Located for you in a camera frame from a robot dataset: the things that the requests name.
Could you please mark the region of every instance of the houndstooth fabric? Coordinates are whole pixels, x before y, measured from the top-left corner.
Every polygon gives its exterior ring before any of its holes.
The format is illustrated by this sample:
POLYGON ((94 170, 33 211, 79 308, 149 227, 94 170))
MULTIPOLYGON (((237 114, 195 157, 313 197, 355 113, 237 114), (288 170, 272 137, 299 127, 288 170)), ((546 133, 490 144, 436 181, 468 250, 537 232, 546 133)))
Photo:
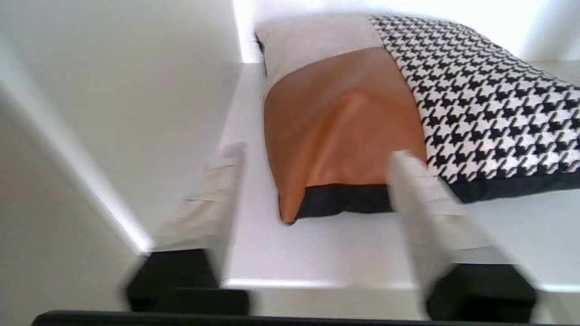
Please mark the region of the houndstooth fabric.
POLYGON ((580 88, 460 24, 370 19, 415 96, 429 169, 447 183, 580 172, 580 88))

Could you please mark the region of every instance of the white wall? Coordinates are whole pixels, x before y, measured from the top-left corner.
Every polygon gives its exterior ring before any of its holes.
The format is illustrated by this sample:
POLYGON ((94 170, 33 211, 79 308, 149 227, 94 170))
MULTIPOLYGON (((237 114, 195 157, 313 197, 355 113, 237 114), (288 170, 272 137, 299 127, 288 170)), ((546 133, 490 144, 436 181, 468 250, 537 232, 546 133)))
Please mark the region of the white wall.
POLYGON ((475 28, 524 60, 580 60, 578 0, 234 0, 242 61, 256 63, 255 24, 319 12, 405 13, 475 28))
POLYGON ((122 310, 137 255, 6 113, 0 96, 0 324, 122 310))
POLYGON ((0 0, 0 38, 145 229, 171 216, 237 80, 231 0, 0 0))

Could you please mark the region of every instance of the pillow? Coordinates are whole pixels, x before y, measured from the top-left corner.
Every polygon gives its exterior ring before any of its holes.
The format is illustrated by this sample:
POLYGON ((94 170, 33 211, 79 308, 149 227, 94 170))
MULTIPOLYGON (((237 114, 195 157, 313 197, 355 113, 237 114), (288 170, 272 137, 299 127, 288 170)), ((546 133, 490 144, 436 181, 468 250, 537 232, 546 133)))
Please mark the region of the pillow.
POLYGON ((423 160, 463 202, 580 187, 576 86, 448 21, 293 21, 256 32, 284 222, 391 211, 385 171, 396 150, 423 160))

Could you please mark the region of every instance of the tan leather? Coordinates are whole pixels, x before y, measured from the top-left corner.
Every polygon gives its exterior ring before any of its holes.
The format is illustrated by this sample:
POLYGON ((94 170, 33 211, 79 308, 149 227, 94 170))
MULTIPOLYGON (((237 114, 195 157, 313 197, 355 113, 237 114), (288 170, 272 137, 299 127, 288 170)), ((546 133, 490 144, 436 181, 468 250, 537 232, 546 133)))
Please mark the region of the tan leather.
POLYGON ((276 83, 264 103, 266 147, 282 221, 305 188, 385 184, 392 151, 426 160, 415 99, 383 48, 314 63, 276 83))

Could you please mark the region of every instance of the black pillow trim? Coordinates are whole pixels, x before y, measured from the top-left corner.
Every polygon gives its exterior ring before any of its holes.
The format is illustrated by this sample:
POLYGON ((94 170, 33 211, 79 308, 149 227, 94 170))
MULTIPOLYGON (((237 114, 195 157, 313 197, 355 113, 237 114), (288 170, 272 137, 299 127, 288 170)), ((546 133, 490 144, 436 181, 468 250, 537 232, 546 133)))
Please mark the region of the black pillow trim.
MULTIPOLYGON (((554 190, 580 188, 580 173, 535 175, 524 178, 454 183, 451 190, 462 202, 512 198, 554 190)), ((337 215, 341 212, 393 212, 384 184, 329 184, 307 187, 297 219, 337 215)))

